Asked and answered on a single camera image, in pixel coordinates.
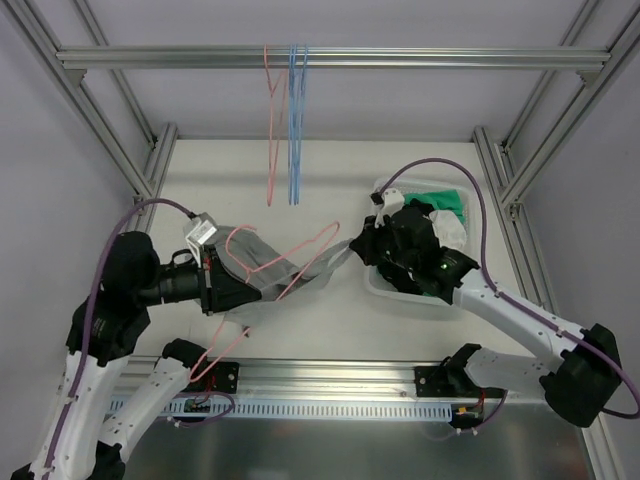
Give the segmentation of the black tank top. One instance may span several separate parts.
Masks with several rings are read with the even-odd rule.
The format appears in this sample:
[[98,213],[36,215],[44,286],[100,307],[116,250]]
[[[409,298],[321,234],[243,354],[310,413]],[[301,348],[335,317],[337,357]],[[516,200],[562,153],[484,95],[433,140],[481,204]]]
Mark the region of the black tank top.
[[[435,210],[431,205],[420,203],[417,200],[412,200],[409,205],[407,205],[404,202],[404,207],[403,207],[404,210],[411,209],[411,208],[419,211],[421,213],[421,216],[429,221],[430,221],[429,214]],[[460,219],[460,221],[463,223],[465,227],[466,225],[465,216],[464,215],[462,217],[458,216],[458,218]],[[428,293],[421,291],[417,283],[411,280],[409,275],[406,272],[403,272],[397,266],[394,266],[391,264],[381,264],[377,267],[377,272],[387,283],[392,285],[400,293],[429,297]]]

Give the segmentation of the grey tank top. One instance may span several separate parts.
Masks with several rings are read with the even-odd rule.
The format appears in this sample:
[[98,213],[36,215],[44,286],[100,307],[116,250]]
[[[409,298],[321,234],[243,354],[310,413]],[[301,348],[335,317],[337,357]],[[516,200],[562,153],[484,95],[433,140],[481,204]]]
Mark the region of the grey tank top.
[[261,300],[226,312],[224,319],[253,328],[313,299],[353,254],[349,243],[341,241],[322,251],[315,260],[298,266],[256,233],[220,226],[206,245],[215,248],[229,273],[262,294]]

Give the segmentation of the white tank top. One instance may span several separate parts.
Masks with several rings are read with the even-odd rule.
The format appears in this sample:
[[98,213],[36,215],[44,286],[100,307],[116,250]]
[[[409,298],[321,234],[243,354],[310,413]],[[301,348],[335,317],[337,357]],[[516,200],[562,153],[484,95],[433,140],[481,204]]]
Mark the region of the white tank top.
[[434,234],[441,246],[462,250],[467,243],[467,232],[458,216],[449,210],[434,210],[429,214]]

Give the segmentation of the pink wire hanger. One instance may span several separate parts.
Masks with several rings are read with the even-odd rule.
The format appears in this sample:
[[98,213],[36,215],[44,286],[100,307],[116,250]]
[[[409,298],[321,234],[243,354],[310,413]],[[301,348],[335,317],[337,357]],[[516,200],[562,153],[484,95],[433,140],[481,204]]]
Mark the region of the pink wire hanger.
[[347,243],[334,243],[340,223],[334,221],[312,238],[280,253],[250,225],[220,226],[205,244],[221,261],[222,271],[256,293],[256,300],[224,307],[220,324],[235,324],[240,334],[217,359],[225,356],[265,321],[322,290],[349,258]]
[[263,66],[266,74],[269,93],[269,124],[268,124],[268,175],[266,204],[273,204],[280,143],[284,127],[284,116],[287,106],[288,73],[281,70],[276,77],[271,74],[269,66],[269,46],[263,46]]

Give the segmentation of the light blue wire hanger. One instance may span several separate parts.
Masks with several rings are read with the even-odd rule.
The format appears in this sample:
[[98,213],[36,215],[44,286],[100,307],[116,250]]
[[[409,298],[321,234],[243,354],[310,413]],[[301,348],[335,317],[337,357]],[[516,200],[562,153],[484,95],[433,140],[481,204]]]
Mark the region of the light blue wire hanger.
[[288,201],[289,205],[295,205],[295,168],[294,168],[294,147],[295,147],[295,84],[296,73],[295,64],[297,56],[297,45],[293,44],[289,50],[288,63]]

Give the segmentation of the green tank top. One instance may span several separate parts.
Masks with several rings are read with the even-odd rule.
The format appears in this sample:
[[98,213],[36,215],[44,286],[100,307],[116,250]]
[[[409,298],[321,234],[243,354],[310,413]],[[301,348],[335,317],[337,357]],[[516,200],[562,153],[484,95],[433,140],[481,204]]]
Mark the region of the green tank top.
[[417,200],[420,203],[431,205],[435,210],[448,210],[460,217],[464,215],[464,203],[457,190],[406,193],[404,199],[407,205],[412,200]]

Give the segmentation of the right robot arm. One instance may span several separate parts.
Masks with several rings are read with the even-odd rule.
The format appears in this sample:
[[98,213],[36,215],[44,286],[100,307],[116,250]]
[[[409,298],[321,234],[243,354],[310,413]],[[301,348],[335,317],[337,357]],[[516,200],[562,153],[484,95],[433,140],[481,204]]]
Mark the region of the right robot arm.
[[431,221],[416,207],[382,221],[366,217],[349,247],[365,265],[399,268],[421,292],[477,315],[528,350],[517,356],[465,344],[446,373],[448,388],[458,396],[479,388],[520,392],[588,428],[627,379],[611,331],[599,324],[584,329],[511,296],[474,259],[440,245]]

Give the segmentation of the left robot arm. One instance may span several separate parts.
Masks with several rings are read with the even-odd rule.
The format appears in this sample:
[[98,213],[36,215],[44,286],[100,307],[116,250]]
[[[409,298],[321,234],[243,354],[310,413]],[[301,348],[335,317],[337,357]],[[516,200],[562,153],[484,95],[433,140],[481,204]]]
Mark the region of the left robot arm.
[[116,235],[102,257],[97,288],[76,309],[56,420],[37,457],[15,479],[120,479],[136,445],[180,392],[207,382],[203,347],[169,342],[142,386],[113,416],[106,415],[116,383],[148,327],[151,306],[198,300],[206,313],[258,301],[260,292],[229,274],[210,249],[195,260],[161,264],[143,232]]

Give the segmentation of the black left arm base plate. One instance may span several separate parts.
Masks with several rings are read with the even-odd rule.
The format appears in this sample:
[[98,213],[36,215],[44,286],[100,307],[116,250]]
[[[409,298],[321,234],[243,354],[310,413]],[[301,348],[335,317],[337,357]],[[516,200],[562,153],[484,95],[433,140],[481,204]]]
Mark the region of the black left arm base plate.
[[185,391],[199,394],[210,392],[235,394],[238,388],[240,364],[238,362],[220,361],[202,375],[209,364],[209,361],[205,361],[196,369],[193,377],[198,377],[198,380],[190,382]]

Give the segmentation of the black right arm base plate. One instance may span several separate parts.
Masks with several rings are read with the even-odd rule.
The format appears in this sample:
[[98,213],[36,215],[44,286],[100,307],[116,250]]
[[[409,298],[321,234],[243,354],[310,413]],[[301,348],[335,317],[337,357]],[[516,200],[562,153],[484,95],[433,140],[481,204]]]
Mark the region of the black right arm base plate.
[[447,371],[443,366],[420,365],[413,369],[418,398],[445,398],[454,394]]

